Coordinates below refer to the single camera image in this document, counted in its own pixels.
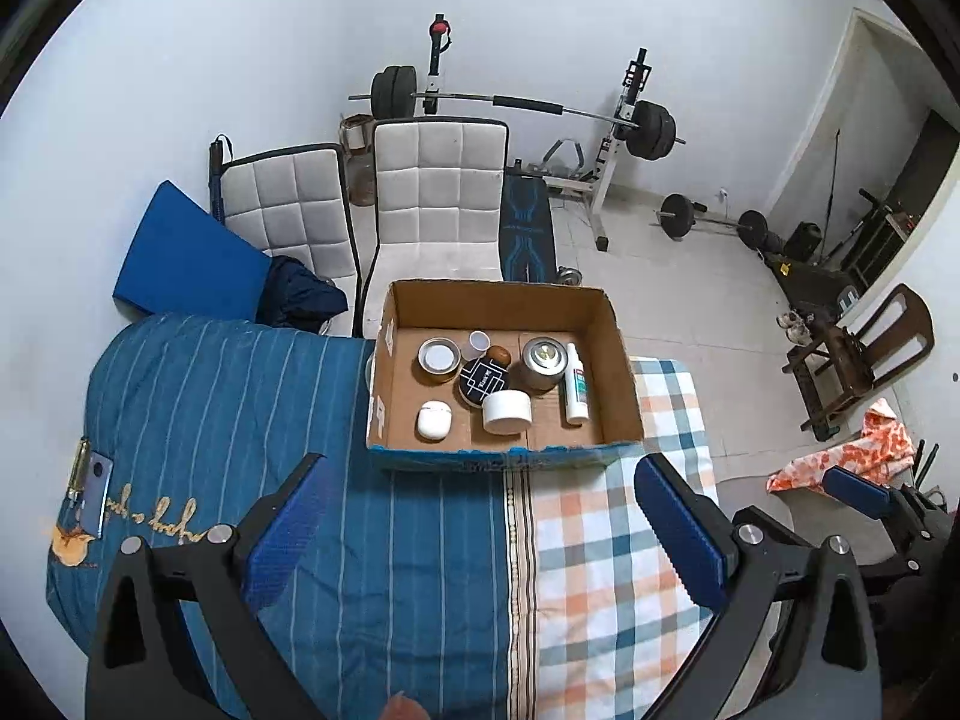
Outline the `white tube green red label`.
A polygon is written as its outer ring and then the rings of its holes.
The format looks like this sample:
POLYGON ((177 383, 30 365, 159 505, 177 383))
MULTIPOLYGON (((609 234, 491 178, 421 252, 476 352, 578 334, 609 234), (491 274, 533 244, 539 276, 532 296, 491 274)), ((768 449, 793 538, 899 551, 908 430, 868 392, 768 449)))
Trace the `white tube green red label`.
POLYGON ((574 341, 566 344, 565 421, 569 426, 581 426, 590 420, 586 369, 574 341))

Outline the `brown wooden chair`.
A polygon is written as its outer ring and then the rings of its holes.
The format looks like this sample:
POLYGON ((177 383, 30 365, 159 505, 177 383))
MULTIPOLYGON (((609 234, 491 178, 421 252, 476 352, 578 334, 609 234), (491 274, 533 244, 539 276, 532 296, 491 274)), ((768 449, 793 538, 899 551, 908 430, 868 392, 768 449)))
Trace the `brown wooden chair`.
POLYGON ((934 346, 931 311, 905 283, 890 289, 859 330, 822 325, 809 343, 789 349, 782 368, 807 411, 800 430, 827 442, 848 411, 918 367, 934 346))

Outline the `blue foam mat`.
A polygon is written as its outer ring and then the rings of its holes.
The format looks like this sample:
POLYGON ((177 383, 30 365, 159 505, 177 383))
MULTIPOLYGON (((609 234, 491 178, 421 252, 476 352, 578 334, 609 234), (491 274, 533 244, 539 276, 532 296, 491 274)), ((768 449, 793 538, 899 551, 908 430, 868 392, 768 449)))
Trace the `blue foam mat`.
POLYGON ((145 314, 254 320, 268 268, 267 255, 164 181, 149 200, 112 296, 145 314))

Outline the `white weight bench rack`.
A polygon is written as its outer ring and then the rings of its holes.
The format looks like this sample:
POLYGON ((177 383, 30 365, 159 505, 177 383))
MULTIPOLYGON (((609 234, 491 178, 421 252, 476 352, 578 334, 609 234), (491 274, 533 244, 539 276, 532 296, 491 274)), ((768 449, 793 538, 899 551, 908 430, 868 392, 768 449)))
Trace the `white weight bench rack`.
POLYGON ((607 124, 602 135, 592 166, 581 166, 574 176, 558 176, 547 167, 547 160, 555 153, 552 148, 538 163, 524 163, 517 160, 514 167, 521 174, 542 177, 548 188, 558 190, 563 197, 581 200, 586 210, 587 226, 590 229, 592 243, 599 252, 607 252, 610 241, 602 221, 602 208, 607 200, 608 189, 619 165, 620 153, 626 143, 630 128, 636 127, 635 109, 640 94, 643 93, 651 67, 646 63, 647 48, 640 47, 635 59, 631 60, 623 75, 622 91, 610 117, 592 115, 592 119, 607 124))

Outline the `white quilted chair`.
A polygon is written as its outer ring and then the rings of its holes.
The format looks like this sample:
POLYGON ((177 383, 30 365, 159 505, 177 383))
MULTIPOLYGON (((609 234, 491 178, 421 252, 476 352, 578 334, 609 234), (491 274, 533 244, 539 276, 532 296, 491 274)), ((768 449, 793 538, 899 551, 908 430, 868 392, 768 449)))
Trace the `white quilted chair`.
POLYGON ((500 281, 509 128, 470 117, 413 117, 373 130, 376 247, 361 297, 363 337, 381 328, 397 280, 500 281))
POLYGON ((213 167, 212 211, 262 254, 293 257, 334 283, 347 310, 332 332, 353 332, 361 266, 340 146, 288 146, 213 167))

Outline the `dark blue crumpled cloth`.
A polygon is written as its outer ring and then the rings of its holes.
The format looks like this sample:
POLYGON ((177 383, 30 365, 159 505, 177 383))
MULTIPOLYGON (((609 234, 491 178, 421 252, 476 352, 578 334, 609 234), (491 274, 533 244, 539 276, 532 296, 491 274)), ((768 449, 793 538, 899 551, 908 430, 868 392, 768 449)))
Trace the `dark blue crumpled cloth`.
POLYGON ((316 277, 299 260, 278 255, 270 259, 257 304, 256 322, 267 327, 319 333, 347 309, 347 294, 342 289, 316 277))

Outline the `silver metal can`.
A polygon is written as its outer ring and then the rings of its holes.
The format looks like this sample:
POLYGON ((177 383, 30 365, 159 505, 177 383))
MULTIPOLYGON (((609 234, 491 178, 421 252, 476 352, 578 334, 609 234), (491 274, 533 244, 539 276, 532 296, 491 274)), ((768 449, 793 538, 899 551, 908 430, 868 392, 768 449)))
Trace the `silver metal can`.
POLYGON ((521 353, 521 379, 532 392, 544 394, 556 387, 568 366, 566 344, 556 338, 535 337, 521 353))

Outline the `printed cardboard box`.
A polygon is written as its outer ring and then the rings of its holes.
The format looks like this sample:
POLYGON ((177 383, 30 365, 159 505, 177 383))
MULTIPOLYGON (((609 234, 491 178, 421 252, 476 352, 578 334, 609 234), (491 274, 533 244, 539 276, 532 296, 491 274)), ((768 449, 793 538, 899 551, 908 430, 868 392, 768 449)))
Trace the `printed cardboard box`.
POLYGON ((643 439, 604 291, 464 280, 387 289, 366 434, 384 470, 605 466, 643 439))

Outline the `silver tin with white lid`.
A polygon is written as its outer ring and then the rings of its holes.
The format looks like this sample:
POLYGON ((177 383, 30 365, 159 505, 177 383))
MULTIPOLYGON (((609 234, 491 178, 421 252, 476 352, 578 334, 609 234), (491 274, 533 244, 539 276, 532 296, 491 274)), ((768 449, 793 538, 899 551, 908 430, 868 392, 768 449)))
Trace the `silver tin with white lid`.
POLYGON ((427 376, 443 377, 452 376, 459 369, 462 355, 460 348, 454 340, 446 337, 428 338, 420 344, 416 360, 420 364, 421 371, 427 376))

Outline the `left white quilted chair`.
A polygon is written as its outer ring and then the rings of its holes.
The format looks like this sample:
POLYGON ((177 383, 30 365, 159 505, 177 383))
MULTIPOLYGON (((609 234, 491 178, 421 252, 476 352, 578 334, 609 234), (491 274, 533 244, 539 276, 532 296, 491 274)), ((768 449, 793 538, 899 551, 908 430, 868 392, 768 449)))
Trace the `left white quilted chair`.
POLYGON ((212 211, 262 254, 293 257, 334 283, 347 310, 332 332, 353 332, 361 266, 340 146, 288 146, 213 167, 212 211))

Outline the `white round jar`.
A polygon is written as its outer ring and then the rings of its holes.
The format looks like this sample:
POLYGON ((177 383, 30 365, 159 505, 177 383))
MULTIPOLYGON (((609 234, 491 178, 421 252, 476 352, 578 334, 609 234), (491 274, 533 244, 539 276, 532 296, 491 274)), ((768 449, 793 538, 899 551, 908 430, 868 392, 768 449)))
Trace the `white round jar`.
POLYGON ((494 436, 516 436, 532 426, 532 400, 523 390, 503 388, 482 403, 483 429, 494 436))

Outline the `right white quilted chair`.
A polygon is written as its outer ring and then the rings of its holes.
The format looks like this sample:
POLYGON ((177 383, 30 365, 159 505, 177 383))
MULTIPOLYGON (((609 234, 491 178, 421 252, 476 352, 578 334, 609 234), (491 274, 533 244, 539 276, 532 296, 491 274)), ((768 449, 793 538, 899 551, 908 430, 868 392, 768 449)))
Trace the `right white quilted chair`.
POLYGON ((381 328, 397 280, 500 281, 509 128, 470 117, 413 117, 373 130, 376 247, 361 297, 363 337, 381 328))

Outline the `black blue bench pad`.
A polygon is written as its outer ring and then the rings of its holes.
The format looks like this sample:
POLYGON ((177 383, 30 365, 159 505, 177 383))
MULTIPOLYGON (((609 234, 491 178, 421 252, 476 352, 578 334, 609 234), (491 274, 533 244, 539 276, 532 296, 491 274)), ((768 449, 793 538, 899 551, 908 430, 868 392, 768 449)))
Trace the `black blue bench pad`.
POLYGON ((508 169, 500 213, 501 273, 515 283, 555 283, 555 234, 547 184, 508 169))

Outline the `white plastic cup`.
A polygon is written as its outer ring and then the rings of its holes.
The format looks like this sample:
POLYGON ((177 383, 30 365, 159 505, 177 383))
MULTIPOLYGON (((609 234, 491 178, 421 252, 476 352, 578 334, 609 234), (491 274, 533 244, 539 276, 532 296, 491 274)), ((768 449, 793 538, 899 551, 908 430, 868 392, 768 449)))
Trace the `white plastic cup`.
POLYGON ((490 344, 491 340, 487 333, 482 332, 482 330, 472 330, 467 335, 466 341, 460 346, 462 359, 469 362, 485 356, 490 344))

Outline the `black exercise machine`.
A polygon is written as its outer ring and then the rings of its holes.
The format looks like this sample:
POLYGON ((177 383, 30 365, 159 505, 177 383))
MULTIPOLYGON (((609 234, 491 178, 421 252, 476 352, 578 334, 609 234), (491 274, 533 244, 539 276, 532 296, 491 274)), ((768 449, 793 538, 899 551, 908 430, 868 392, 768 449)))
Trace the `black exercise machine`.
POLYGON ((880 278, 911 238, 926 208, 900 200, 880 200, 859 190, 869 204, 846 238, 827 254, 805 259, 789 254, 788 244, 768 244, 761 251, 765 265, 788 300, 807 322, 838 322, 880 278))

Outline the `orange white patterned cloth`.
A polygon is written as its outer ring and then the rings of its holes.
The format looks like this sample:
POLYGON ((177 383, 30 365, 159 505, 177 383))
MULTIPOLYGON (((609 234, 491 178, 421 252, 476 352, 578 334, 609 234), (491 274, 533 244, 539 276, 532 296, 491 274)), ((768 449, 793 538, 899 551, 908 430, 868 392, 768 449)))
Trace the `orange white patterned cloth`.
POLYGON ((880 486, 911 470, 916 447, 908 429, 885 398, 867 408, 861 433, 853 440, 831 449, 818 450, 789 461, 765 483, 768 493, 809 489, 823 494, 823 478, 832 468, 843 468, 880 486))

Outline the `dark round patterned tin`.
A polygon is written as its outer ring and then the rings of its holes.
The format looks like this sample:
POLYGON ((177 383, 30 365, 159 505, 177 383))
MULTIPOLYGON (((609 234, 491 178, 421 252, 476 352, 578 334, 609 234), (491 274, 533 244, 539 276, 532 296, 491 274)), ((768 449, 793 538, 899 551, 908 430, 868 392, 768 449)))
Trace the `dark round patterned tin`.
POLYGON ((508 387, 508 368, 498 366, 488 356, 467 362, 457 376, 459 398, 474 410, 480 410, 488 395, 508 387))

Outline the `white rounded earbuds case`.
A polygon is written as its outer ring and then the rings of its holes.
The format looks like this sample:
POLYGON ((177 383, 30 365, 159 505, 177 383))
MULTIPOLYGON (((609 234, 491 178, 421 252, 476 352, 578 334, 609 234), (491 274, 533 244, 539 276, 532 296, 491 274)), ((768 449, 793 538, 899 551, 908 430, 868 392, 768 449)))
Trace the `white rounded earbuds case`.
POLYGON ((452 408, 441 400, 425 401, 416 413, 416 435, 425 442, 441 442, 452 427, 452 408))

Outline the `blue striped bed cover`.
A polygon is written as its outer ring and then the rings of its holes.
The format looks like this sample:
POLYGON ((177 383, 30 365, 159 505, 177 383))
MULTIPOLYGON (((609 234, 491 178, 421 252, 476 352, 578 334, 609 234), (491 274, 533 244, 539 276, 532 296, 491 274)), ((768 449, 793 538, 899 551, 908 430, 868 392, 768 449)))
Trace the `blue striped bed cover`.
POLYGON ((324 512, 262 624, 331 718, 396 694, 436 718, 638 718, 708 626, 633 493, 636 461, 387 472, 368 452, 373 348, 249 322, 155 316, 89 376, 85 434, 112 461, 103 533, 60 515, 47 604, 93 639, 122 541, 238 523, 308 454, 324 512))

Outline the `barbell on rack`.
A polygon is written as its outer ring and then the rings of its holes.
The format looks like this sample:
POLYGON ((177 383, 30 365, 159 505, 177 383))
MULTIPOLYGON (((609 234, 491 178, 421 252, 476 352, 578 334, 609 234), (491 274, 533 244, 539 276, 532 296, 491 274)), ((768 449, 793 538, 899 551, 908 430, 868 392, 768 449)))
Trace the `barbell on rack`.
POLYGON ((509 94, 451 93, 450 91, 420 91, 416 70, 411 65, 389 65, 373 76, 368 93, 350 94, 348 101, 366 101, 375 119, 407 119, 412 117, 416 103, 485 103, 505 109, 527 110, 535 114, 573 115, 579 119, 604 122, 612 127, 615 140, 623 142, 631 156, 638 160, 657 161, 669 156, 675 145, 685 145, 677 133, 674 115, 664 106, 640 101, 628 105, 626 115, 602 115, 574 109, 542 99, 519 98, 509 94))

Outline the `brown walnut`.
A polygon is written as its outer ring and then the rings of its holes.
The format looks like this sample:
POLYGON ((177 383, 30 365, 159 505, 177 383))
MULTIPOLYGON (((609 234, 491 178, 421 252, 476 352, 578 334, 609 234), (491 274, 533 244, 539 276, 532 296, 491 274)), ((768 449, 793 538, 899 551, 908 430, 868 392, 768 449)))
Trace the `brown walnut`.
POLYGON ((498 366, 511 366, 511 353, 504 346, 500 346, 499 344, 490 346, 487 351, 487 356, 490 358, 491 362, 498 364, 498 366))

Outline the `barbell on floor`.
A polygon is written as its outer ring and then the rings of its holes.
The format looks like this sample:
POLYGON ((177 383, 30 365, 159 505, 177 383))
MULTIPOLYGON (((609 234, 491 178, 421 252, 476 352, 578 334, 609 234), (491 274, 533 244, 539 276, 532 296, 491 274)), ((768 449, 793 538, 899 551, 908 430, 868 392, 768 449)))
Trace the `barbell on floor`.
POLYGON ((736 220, 731 220, 709 211, 708 206, 693 202, 681 193, 670 193, 662 200, 661 206, 656 210, 656 220, 672 241, 686 238, 698 223, 736 231, 739 239, 750 250, 760 250, 768 236, 768 221, 759 211, 747 210, 736 220))

